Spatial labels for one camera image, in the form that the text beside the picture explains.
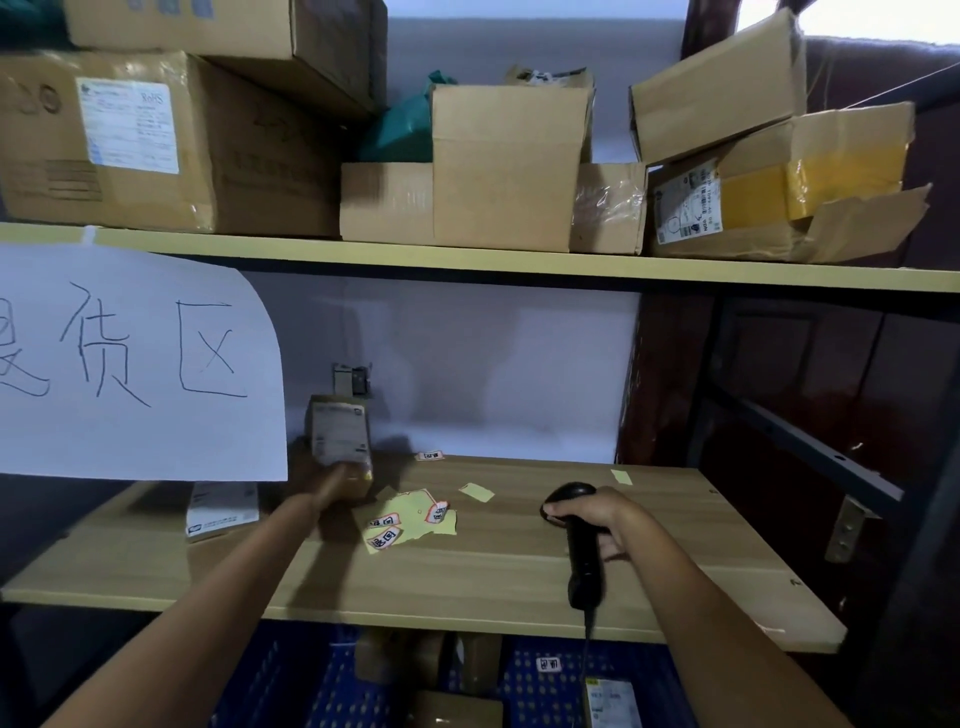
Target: wooden shelf surface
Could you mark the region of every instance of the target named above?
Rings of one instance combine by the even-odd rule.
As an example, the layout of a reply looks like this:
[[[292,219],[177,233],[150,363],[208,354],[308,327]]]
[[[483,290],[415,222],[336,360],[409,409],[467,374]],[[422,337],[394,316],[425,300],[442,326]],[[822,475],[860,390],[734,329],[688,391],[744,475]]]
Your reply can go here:
[[[73,226],[0,223],[0,240],[6,242],[77,242],[82,233],[82,228]],[[600,279],[674,280],[960,293],[960,272],[911,268],[860,268],[626,255],[528,253],[336,240],[243,237],[196,232],[127,231],[109,228],[98,229],[97,242],[100,245],[169,255]]]
[[[697,471],[448,457],[419,463],[378,456],[377,487],[427,488],[457,511],[457,535],[430,534],[370,555],[346,510],[331,509],[267,609],[272,619],[471,632],[582,637],[566,602],[563,530],[539,515],[557,486],[614,485],[645,505],[696,563],[784,649],[834,652],[841,622]],[[468,482],[496,493],[481,503]],[[54,543],[0,591],[7,602],[161,611],[190,585],[182,483],[136,483]],[[626,562],[607,564],[597,615],[602,640],[660,642],[662,634]]]

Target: metal bracket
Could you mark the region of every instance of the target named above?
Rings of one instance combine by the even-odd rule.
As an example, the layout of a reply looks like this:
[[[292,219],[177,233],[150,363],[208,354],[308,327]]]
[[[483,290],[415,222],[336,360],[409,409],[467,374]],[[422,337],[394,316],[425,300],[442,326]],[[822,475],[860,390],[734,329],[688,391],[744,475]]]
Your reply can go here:
[[[861,505],[854,498],[845,496],[840,505],[840,512],[837,513],[833,535],[830,536],[824,558],[832,564],[848,564],[853,558],[863,524],[867,519],[878,518],[879,516],[869,508]]]

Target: plastic packaging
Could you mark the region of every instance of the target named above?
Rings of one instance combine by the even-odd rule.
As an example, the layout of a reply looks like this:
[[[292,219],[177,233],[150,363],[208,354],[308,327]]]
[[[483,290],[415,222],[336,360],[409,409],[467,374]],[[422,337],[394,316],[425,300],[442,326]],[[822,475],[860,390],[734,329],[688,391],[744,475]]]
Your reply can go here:
[[[404,99],[377,119],[364,134],[357,152],[359,161],[433,161],[430,92],[435,85],[456,80],[434,71],[418,96]]]

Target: yellow tape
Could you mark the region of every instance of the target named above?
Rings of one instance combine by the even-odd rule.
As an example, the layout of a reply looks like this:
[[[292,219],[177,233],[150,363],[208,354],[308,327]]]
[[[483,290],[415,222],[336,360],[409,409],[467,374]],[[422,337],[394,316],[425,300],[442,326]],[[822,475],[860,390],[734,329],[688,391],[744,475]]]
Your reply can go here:
[[[823,203],[900,192],[906,146],[835,152],[723,179],[724,230],[810,217]]]

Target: small box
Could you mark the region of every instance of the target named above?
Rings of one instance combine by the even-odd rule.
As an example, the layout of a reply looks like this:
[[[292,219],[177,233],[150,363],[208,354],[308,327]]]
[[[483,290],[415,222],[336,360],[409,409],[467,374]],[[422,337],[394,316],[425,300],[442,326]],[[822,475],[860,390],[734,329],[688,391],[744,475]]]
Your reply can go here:
[[[354,648],[356,678],[432,690],[440,678],[445,644],[445,632],[364,627]]]
[[[646,188],[643,164],[581,164],[570,252],[640,255]]]
[[[654,255],[836,262],[896,248],[912,104],[798,116],[650,176]]]
[[[486,695],[496,691],[500,681],[500,652],[503,635],[458,632],[457,659],[462,666],[460,690],[467,695]]]
[[[565,253],[592,88],[438,85],[438,245]]]
[[[660,164],[806,112],[806,51],[781,10],[630,89],[639,158]]]
[[[370,0],[65,0],[64,11],[81,48],[186,51],[331,118],[375,111]]]
[[[433,245],[433,165],[343,165],[340,234],[369,243]]]
[[[11,217],[335,236],[341,149],[338,130],[185,53],[0,57]]]
[[[569,250],[639,255],[646,220],[642,164],[581,164]],[[433,165],[343,165],[340,234],[345,240],[439,245],[433,237]]]
[[[314,460],[323,466],[359,463],[373,480],[367,402],[351,397],[314,395],[306,411],[305,431]]]
[[[503,728],[503,703],[449,692],[418,691],[404,728]]]
[[[643,728],[634,686],[626,681],[587,678],[584,713],[587,728]]]

